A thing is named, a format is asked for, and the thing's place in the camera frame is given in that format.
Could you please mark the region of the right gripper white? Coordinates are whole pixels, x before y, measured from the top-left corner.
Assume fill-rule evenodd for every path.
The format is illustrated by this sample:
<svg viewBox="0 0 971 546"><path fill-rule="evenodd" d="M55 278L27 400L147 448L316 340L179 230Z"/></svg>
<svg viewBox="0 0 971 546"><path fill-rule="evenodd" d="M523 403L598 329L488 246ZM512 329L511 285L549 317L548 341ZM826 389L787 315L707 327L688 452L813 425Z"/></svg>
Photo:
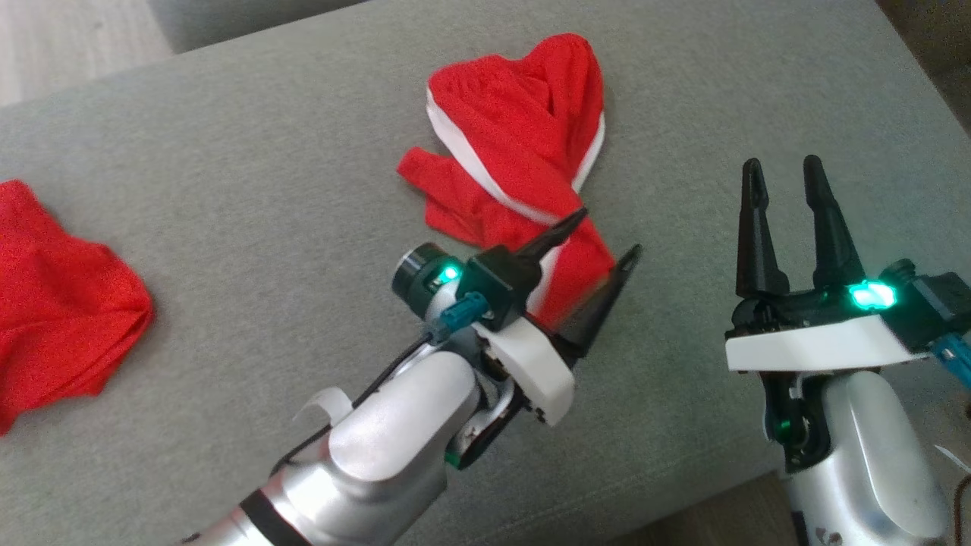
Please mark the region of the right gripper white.
<svg viewBox="0 0 971 546"><path fill-rule="evenodd" d="M815 238L815 289L790 292L768 225L762 163L743 163L736 293L745 298L725 332L726 362L737 372L808 373L877 369L912 362L927 349L906 347L884 313L902 308L889 286L850 286L866 278L822 160L803 160Z"/></svg>

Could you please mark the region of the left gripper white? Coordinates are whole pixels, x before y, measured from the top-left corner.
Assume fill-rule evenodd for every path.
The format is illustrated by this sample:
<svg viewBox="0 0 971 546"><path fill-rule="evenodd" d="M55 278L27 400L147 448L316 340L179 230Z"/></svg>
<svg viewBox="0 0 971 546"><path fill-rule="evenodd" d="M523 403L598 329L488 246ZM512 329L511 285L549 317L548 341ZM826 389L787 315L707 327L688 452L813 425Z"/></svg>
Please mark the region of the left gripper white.
<svg viewBox="0 0 971 546"><path fill-rule="evenodd" d="M516 269L538 271L542 259L565 244L586 217L587 207L580 207L532 238L514 253ZM500 331L473 325L532 408L542 412L547 426L558 425L573 405L576 379L564 359L587 357L643 252L642 245L631 246L610 270L605 283L562 322L556 331L556 349L548 336L525 317Z"/></svg>

